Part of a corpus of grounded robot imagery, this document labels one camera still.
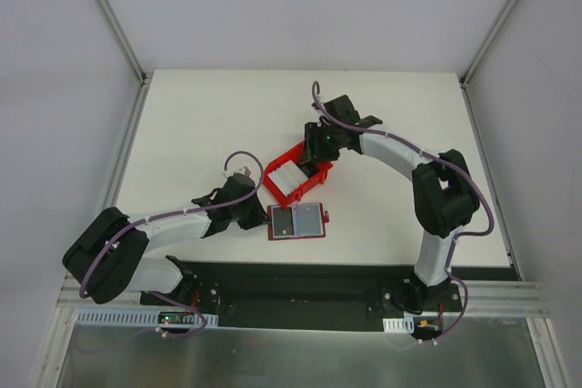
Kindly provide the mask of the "red plastic bin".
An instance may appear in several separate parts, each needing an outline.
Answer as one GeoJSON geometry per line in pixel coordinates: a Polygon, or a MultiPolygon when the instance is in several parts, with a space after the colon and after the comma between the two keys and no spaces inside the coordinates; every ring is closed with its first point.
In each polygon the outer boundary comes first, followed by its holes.
{"type": "Polygon", "coordinates": [[[291,149],[287,150],[286,152],[275,158],[266,166],[264,187],[271,195],[273,195],[277,203],[282,207],[288,207],[290,204],[298,203],[307,192],[311,191],[319,184],[323,184],[327,179],[327,176],[311,177],[309,174],[308,165],[304,166],[298,165],[297,161],[302,153],[303,145],[304,142],[296,144],[291,149]],[[281,166],[287,161],[293,161],[294,163],[296,163],[299,166],[299,168],[308,176],[308,180],[304,184],[302,184],[299,188],[297,188],[293,193],[291,193],[288,196],[285,196],[276,188],[274,183],[269,179],[268,174],[276,170],[279,166],[281,166]]]}

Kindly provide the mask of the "red leather card holder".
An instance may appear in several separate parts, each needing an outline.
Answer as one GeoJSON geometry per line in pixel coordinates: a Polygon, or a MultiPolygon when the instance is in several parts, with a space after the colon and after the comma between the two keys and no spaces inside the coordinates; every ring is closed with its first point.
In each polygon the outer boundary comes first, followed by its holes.
{"type": "Polygon", "coordinates": [[[329,222],[328,211],[321,203],[300,203],[291,204],[288,207],[280,205],[269,205],[267,208],[269,223],[267,227],[267,238],[269,241],[284,241],[296,239],[324,238],[326,236],[326,224],[329,222]],[[293,223],[295,233],[291,237],[275,239],[271,229],[271,213],[276,207],[290,208],[293,213],[293,223]]]}

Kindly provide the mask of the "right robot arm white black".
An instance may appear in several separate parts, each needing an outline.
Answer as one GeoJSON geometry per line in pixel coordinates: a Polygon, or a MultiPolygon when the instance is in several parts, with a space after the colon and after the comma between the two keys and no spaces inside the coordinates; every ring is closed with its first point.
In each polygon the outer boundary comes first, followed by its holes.
{"type": "Polygon", "coordinates": [[[391,293],[391,302],[412,314],[430,310],[450,285],[456,239],[480,206],[464,156],[455,149],[438,155],[427,152],[387,131],[373,115],[361,117],[347,95],[324,103],[313,90],[312,98],[320,116],[305,124],[304,161],[330,163],[339,159],[341,150],[351,150],[387,165],[412,184],[423,236],[411,278],[391,293]]]}

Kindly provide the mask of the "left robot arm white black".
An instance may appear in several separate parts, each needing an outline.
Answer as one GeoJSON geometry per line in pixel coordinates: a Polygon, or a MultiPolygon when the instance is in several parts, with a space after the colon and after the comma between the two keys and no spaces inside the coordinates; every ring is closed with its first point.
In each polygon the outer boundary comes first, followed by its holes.
{"type": "Polygon", "coordinates": [[[210,194],[182,211],[143,217],[132,223],[116,207],[102,211],[65,252],[62,264],[81,285],[80,296],[97,304],[123,292],[140,292],[143,304],[191,305],[196,278],[172,254],[146,255],[156,249],[224,232],[231,223],[242,230],[266,224],[267,214],[254,181],[235,173],[210,194]]]}

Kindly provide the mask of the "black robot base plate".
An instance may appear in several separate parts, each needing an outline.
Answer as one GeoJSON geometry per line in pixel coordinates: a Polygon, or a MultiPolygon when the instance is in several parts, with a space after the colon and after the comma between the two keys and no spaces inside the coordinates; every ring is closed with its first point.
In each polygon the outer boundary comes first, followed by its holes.
{"type": "Polygon", "coordinates": [[[380,332],[383,322],[459,313],[445,281],[421,288],[410,266],[186,262],[190,289],[173,300],[217,316],[221,327],[380,332]]]}

